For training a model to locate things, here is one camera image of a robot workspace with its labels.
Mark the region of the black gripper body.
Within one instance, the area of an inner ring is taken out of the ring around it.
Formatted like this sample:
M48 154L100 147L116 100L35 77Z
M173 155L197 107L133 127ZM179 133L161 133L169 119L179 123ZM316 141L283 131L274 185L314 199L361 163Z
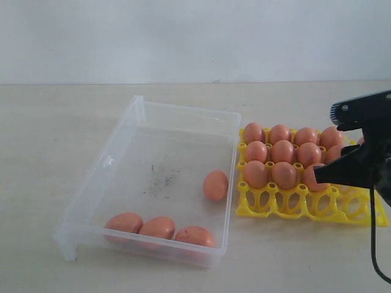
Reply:
M373 124L363 129L364 143L353 146L368 146L373 149L373 186L390 189L390 123Z

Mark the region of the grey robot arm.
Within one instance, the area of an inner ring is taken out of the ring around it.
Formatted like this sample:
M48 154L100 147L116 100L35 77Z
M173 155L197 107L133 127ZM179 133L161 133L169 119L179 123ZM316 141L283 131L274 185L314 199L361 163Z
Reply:
M390 204L390 123L374 120L362 125L364 142L346 146L341 156L315 167L318 183L374 188Z

